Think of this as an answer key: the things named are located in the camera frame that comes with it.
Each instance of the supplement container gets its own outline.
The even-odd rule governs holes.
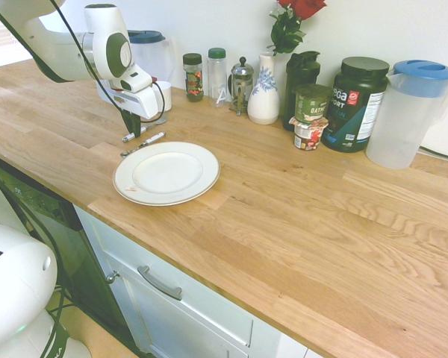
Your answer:
[[[329,121],[326,117],[320,117],[311,123],[302,123],[293,117],[290,119],[290,123],[293,125],[295,133],[293,144],[298,149],[314,151],[317,149],[322,132],[329,124]]]
[[[200,54],[185,54],[182,63],[186,74],[186,98],[189,102],[199,102],[204,97],[202,57]]]
[[[293,125],[289,124],[295,114],[296,95],[293,90],[300,84],[315,84],[320,73],[320,64],[317,62],[317,51],[306,51],[301,54],[292,54],[287,62],[285,71],[287,83],[285,85],[284,114],[281,118],[282,126],[293,131]]]
[[[295,119],[303,123],[312,123],[325,114],[332,89],[319,84],[301,84],[295,87],[292,93],[296,97]]]
[[[448,108],[448,67],[423,60],[395,64],[367,147],[374,163],[408,167],[435,120]]]
[[[227,64],[225,49],[210,48],[208,51],[208,97],[214,107],[222,107],[227,99]]]
[[[323,144],[347,153],[365,149],[387,88],[389,67],[388,63],[371,57],[343,59],[334,80]]]

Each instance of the silver drawer handle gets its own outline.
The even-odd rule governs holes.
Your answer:
[[[149,266],[140,266],[137,268],[137,271],[140,273],[143,278],[149,282],[153,287],[160,290],[165,295],[168,295],[175,300],[182,300],[182,289],[181,287],[176,287],[175,289],[166,286],[165,284],[159,282],[153,276],[149,274]]]

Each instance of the white wall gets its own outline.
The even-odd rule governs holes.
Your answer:
[[[75,31],[86,31],[82,8],[113,2],[133,30],[157,30],[175,44],[173,85],[183,88],[182,55],[210,47],[227,51],[228,68],[246,56],[258,69],[258,54],[271,44],[275,0],[67,0],[63,11]],[[448,66],[448,0],[326,0],[327,7],[302,23],[307,33],[296,52],[316,50],[322,71],[317,82],[332,85],[342,59],[376,57],[390,65],[400,60],[433,60]],[[289,55],[279,55],[280,92]],[[424,145],[448,154],[448,116],[428,132]]]

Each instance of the plate rim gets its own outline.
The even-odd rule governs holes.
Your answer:
[[[217,159],[217,157],[216,157],[216,155],[212,152],[212,151],[210,151],[209,149],[207,149],[207,148],[205,148],[205,147],[203,147],[202,145],[199,145],[199,144],[195,144],[195,143],[191,143],[191,142],[162,142],[162,143],[157,143],[157,144],[154,144],[154,145],[150,145],[149,147],[147,147],[148,148],[148,151],[149,151],[149,149],[150,148],[153,148],[154,147],[154,150],[156,150],[156,148],[157,147],[165,147],[165,148],[169,148],[169,147],[173,147],[173,146],[187,146],[187,147],[194,147],[194,148],[196,148],[196,149],[198,149],[198,150],[200,150],[200,151],[205,151],[205,153],[206,154],[209,154],[210,155],[210,157],[212,158],[212,159],[214,159],[215,160],[215,169],[213,169],[213,171],[215,170],[215,174],[213,174],[213,179],[212,179],[212,181],[204,188],[204,189],[202,189],[201,191],[199,191],[199,192],[197,192],[196,194],[192,194],[192,195],[190,195],[190,196],[188,196],[188,197],[183,197],[182,199],[179,199],[179,200],[171,200],[171,201],[166,201],[166,202],[154,202],[153,200],[148,200],[148,201],[141,201],[141,200],[137,200],[136,198],[132,198],[132,197],[130,197],[130,196],[128,196],[128,195],[126,195],[126,193],[124,193],[123,192],[123,189],[120,189],[119,188],[119,186],[118,186],[118,184],[117,184],[117,182],[116,182],[116,176],[118,175],[118,173],[119,173],[119,170],[120,170],[120,168],[122,168],[122,164],[128,159],[128,158],[136,158],[137,157],[137,154],[140,154],[140,156],[143,156],[143,153],[146,153],[147,152],[147,150],[146,150],[146,148],[141,148],[139,151],[135,151],[134,153],[132,153],[131,155],[129,155],[129,156],[127,156],[125,159],[123,159],[119,164],[118,164],[118,166],[114,169],[114,172],[113,172],[113,186],[114,186],[114,189],[123,197],[123,198],[125,198],[125,199],[127,199],[127,200],[129,200],[129,201],[132,201],[132,202],[134,202],[134,203],[137,203],[137,204],[142,204],[142,205],[146,205],[146,206],[153,206],[153,207],[163,207],[163,206],[170,206],[170,205],[176,205],[176,204],[182,204],[182,203],[184,203],[184,202],[186,202],[186,201],[190,201],[190,200],[193,200],[194,198],[197,198],[197,197],[199,197],[200,195],[202,195],[202,194],[204,194],[205,192],[207,192],[216,182],[217,182],[217,180],[219,179],[219,176],[220,176],[220,163],[219,163],[219,160]],[[184,153],[184,154],[188,154],[188,153],[186,153],[185,151],[183,151],[183,149],[182,148],[178,148],[178,149],[172,149],[171,148],[171,150],[163,150],[163,151],[161,151],[161,152],[158,152],[158,153],[155,153],[155,154],[153,154],[153,155],[156,155],[156,154],[162,154],[162,153],[167,153],[167,152],[171,152],[171,151],[174,151],[174,152],[178,152],[178,153]],[[199,162],[203,165],[203,163],[202,163],[202,161],[200,160],[201,158],[198,158],[198,157],[195,157],[197,160],[199,160]],[[136,165],[134,165],[133,166],[133,171],[137,168],[137,166],[138,165],[140,165],[144,160],[146,159],[146,157],[145,158],[143,158],[143,160],[141,160],[141,161],[139,161],[138,163],[136,163]]]

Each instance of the rose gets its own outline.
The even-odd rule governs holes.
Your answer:
[[[302,20],[312,17],[318,10],[327,6],[324,0],[279,0],[279,4],[282,7],[289,4]]]
[[[300,31],[303,19],[313,16],[326,6],[324,0],[278,0],[284,12],[271,13],[276,23],[270,32],[275,54],[289,54],[303,41],[305,34]]]

